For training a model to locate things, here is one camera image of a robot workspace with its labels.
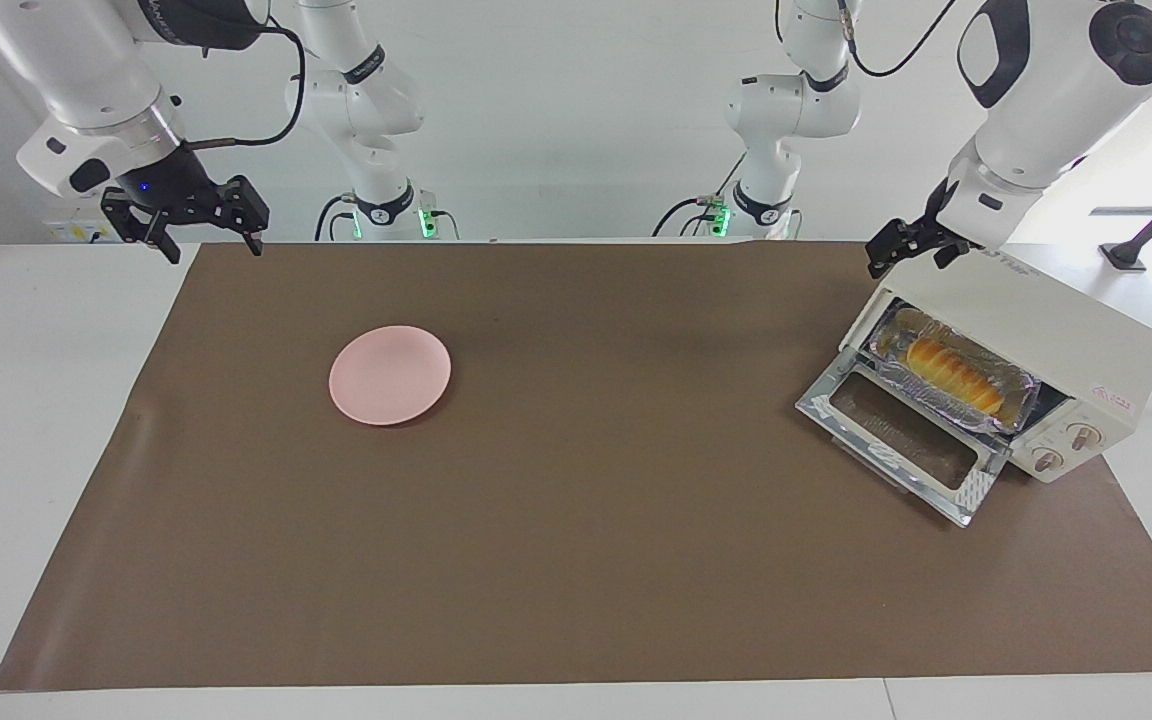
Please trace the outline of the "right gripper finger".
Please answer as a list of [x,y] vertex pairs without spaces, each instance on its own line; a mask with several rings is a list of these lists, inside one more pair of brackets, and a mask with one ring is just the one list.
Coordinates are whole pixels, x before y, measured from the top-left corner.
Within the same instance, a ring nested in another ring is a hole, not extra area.
[[109,227],[126,243],[142,243],[159,251],[172,265],[180,263],[179,243],[168,232],[169,217],[165,211],[152,211],[147,220],[134,214],[131,196],[115,187],[106,187],[101,194],[100,209]]
[[244,176],[223,183],[223,228],[237,233],[256,258],[262,258],[262,232],[270,227],[270,206]]

